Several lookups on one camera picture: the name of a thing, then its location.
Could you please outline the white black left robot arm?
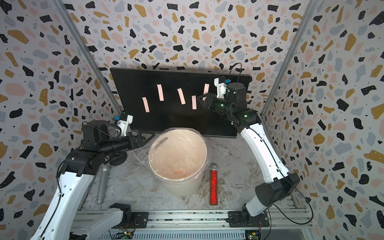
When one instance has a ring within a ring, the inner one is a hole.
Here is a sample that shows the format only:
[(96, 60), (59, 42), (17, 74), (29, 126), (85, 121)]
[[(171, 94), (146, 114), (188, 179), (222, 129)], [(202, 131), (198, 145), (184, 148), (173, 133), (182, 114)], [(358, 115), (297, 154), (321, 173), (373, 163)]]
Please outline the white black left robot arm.
[(71, 151), (59, 165), (56, 173), (58, 188), (33, 240), (92, 240), (113, 227), (130, 223), (130, 205), (113, 204), (100, 217), (86, 225), (84, 230), (71, 227), (84, 196), (101, 166), (125, 157), (128, 151), (145, 146), (155, 133), (139, 131), (133, 135), (128, 121), (115, 124), (91, 121), (82, 125), (81, 145)]

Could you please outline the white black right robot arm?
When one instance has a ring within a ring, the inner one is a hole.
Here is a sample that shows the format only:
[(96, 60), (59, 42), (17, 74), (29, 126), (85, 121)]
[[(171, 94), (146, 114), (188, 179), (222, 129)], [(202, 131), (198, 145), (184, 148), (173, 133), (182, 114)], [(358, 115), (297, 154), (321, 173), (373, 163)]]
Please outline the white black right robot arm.
[(255, 188), (255, 196), (242, 209), (244, 220), (261, 215), (272, 204), (289, 196), (300, 182), (279, 159), (268, 141), (257, 111), (248, 108), (247, 89), (241, 83), (217, 84), (217, 93), (198, 96), (204, 109), (228, 120), (250, 146), (261, 168), (264, 183)]

